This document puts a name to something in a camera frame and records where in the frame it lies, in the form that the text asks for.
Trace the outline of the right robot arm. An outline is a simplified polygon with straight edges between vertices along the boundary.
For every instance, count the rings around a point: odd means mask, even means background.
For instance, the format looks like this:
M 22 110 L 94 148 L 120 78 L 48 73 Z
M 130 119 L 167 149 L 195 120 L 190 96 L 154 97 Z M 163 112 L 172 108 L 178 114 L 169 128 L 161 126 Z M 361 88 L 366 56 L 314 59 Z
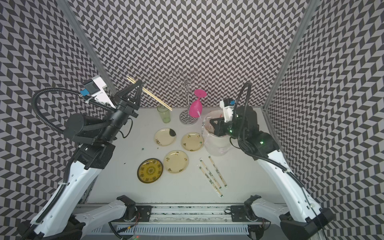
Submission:
M 259 195 L 250 196 L 244 202 L 248 220 L 267 220 L 278 225 L 289 240 L 309 240 L 335 218 L 331 209 L 321 207 L 307 192 L 273 137 L 260 130 L 252 107 L 228 106 L 218 117 L 206 117 L 206 120 L 205 125 L 211 127 L 214 136 L 237 140 L 238 148 L 259 163 L 286 203 L 283 207 Z

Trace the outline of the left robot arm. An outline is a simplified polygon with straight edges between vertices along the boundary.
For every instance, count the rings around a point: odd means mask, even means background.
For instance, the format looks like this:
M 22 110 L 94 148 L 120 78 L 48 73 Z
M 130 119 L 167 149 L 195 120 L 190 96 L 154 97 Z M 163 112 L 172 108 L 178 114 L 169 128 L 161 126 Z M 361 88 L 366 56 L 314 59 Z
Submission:
M 45 125 L 77 143 L 78 147 L 66 165 L 63 180 L 47 204 L 31 221 L 22 222 L 18 226 L 21 238 L 79 240 L 88 232 L 111 224 L 114 220 L 137 221 L 136 204 L 124 195 L 89 213 L 75 215 L 73 211 L 88 187 L 111 160 L 115 150 L 113 141 L 121 128 L 128 120 L 137 117 L 143 82 L 136 81 L 117 92 L 116 107 L 109 107 L 103 119 L 74 114 L 67 120 L 64 129 L 50 122 L 38 107 L 40 96 L 52 91 L 53 88 L 45 88 L 33 95 L 33 111 Z

